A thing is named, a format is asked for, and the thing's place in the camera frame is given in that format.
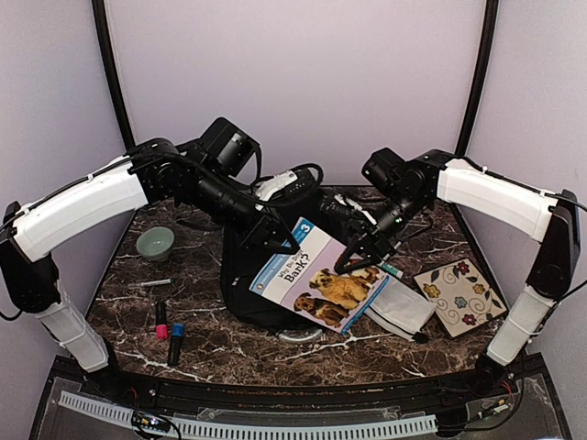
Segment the white wall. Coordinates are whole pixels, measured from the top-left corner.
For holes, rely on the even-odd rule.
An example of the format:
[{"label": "white wall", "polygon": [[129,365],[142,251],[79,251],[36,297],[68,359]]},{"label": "white wall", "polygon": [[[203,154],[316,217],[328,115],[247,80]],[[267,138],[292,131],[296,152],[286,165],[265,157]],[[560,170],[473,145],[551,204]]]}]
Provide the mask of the white wall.
[{"label": "white wall", "polygon": [[[0,209],[34,201],[124,151],[90,1],[0,0]],[[90,302],[127,218],[54,257],[73,301]],[[0,310],[13,314],[0,280]],[[0,437],[28,438],[57,346],[29,316],[0,320]]]},{"label": "white wall", "polygon": [[106,3],[138,141],[185,141],[226,116],[261,143],[267,173],[311,160],[329,183],[364,183],[362,164],[384,145],[406,157],[454,149],[484,10],[468,0]]},{"label": "white wall", "polygon": [[[587,202],[586,29],[585,2],[500,4],[470,150],[474,160],[490,169],[543,188],[572,190],[583,203]],[[523,287],[537,244],[490,218],[466,215],[511,303]],[[587,217],[582,214],[581,220],[586,224]],[[583,256],[576,282],[587,277],[586,262]],[[587,291],[577,293],[562,304],[533,345],[547,361],[577,439],[587,438],[586,295]]]}]

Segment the black backpack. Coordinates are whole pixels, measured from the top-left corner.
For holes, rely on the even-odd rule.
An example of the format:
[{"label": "black backpack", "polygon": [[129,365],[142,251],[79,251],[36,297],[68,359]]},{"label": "black backpack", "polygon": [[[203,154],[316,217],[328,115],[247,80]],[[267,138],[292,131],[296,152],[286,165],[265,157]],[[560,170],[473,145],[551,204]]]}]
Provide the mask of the black backpack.
[{"label": "black backpack", "polygon": [[[324,190],[320,189],[301,202],[278,211],[290,229],[294,228],[298,218],[302,216],[331,236],[340,239],[342,236],[340,222],[328,219],[318,209],[323,197]],[[220,287],[225,305],[232,314],[244,323],[259,325],[275,332],[315,326],[312,321],[303,318],[302,315],[249,290],[253,278],[272,257],[272,252],[265,249],[239,248],[237,235],[229,226],[224,229],[223,240]]]}]

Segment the book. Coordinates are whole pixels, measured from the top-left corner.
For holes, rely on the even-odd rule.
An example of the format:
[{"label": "book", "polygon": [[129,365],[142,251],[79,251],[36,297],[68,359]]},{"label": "book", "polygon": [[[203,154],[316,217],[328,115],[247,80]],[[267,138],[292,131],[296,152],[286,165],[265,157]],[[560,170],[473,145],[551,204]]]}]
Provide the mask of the book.
[{"label": "book", "polygon": [[345,246],[303,217],[298,219],[293,237],[300,250],[294,255],[271,257],[249,288],[319,325],[346,334],[390,276],[376,267],[338,275],[334,265]]}]

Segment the brown marble surface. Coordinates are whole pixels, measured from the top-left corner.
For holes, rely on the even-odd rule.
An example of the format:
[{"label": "brown marble surface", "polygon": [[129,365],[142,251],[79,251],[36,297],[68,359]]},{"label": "brown marble surface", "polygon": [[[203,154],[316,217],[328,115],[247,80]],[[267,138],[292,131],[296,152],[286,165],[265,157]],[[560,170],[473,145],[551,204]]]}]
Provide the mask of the brown marble surface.
[{"label": "brown marble surface", "polygon": [[[343,188],[375,196],[370,189]],[[153,376],[241,385],[350,385],[429,377],[471,369],[495,334],[497,319],[454,340],[433,316],[423,328],[423,345],[388,334],[367,316],[347,336],[324,333],[315,342],[290,345],[275,335],[242,324],[224,307],[219,290],[222,232],[200,232],[176,225],[177,217],[205,218],[172,202],[141,210],[88,314],[89,322],[116,350],[123,369]],[[417,290],[413,276],[457,259],[476,263],[449,207],[437,203],[434,227],[404,244],[390,262],[403,270],[403,282]],[[414,227],[423,225],[422,218]],[[138,236],[153,226],[175,233],[170,258],[152,263],[135,249]],[[130,282],[164,278],[174,285],[139,290]],[[185,324],[180,365],[166,365],[168,342],[155,336],[154,303],[166,301],[168,323]]]}]

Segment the pink marker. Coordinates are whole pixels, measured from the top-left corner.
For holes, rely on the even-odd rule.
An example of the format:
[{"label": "pink marker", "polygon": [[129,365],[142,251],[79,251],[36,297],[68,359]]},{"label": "pink marker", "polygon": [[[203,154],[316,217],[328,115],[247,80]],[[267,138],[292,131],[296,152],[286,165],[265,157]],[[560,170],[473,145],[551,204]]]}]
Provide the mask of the pink marker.
[{"label": "pink marker", "polygon": [[167,311],[163,301],[155,304],[155,330],[158,339],[167,339]]}]

